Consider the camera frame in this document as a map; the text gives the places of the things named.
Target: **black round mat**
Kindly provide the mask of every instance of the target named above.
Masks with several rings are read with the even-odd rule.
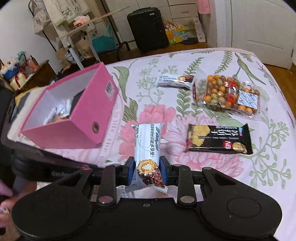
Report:
[[[186,44],[186,45],[197,44],[198,43],[198,39],[197,38],[188,38],[187,40],[184,40],[181,43],[182,44]]]
[[[18,201],[12,211],[18,231],[33,240],[70,236],[89,220],[89,200],[72,187],[40,189]]]
[[[274,232],[281,208],[269,196],[253,188],[221,186],[205,199],[201,213],[216,230],[240,238],[261,238]]]

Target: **cardboard box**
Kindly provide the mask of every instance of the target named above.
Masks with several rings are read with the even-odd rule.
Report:
[[[69,119],[43,125],[53,108],[82,90]],[[103,141],[117,92],[103,63],[77,71],[45,89],[20,132],[41,148],[94,148]]]

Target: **wooden board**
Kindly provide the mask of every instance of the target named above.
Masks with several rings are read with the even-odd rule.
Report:
[[[127,7],[125,7],[125,8],[121,8],[121,9],[117,9],[117,10],[114,10],[114,11],[112,11],[112,12],[109,12],[109,13],[103,14],[102,16],[100,16],[100,17],[98,17],[98,18],[94,18],[94,19],[92,19],[92,20],[90,20],[90,21],[88,21],[88,22],[82,24],[81,26],[79,26],[79,27],[77,27],[77,28],[71,30],[71,31],[68,32],[67,34],[65,34],[65,35],[63,35],[62,37],[60,37],[60,39],[62,39],[62,38],[64,38],[64,37],[71,36],[71,35],[73,35],[73,34],[79,32],[79,31],[83,30],[83,28],[87,27],[87,25],[90,24],[90,23],[94,23],[94,24],[99,23],[99,22],[103,21],[103,18],[108,17],[108,16],[111,16],[111,15],[114,14],[114,13],[121,12],[122,10],[127,9],[127,8],[129,8],[129,7],[130,7],[130,6],[127,6]]]

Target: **white door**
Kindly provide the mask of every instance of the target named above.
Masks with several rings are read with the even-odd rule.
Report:
[[[283,0],[231,0],[231,6],[232,47],[255,53],[265,64],[289,69],[296,13]]]

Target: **screw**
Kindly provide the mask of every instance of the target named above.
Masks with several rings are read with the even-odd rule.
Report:
[[[101,196],[99,198],[99,202],[103,204],[111,203],[113,200],[114,200],[113,197],[110,197],[110,196]]]
[[[180,201],[183,202],[183,203],[192,203],[194,202],[194,197],[191,197],[191,196],[183,196],[180,198]]]

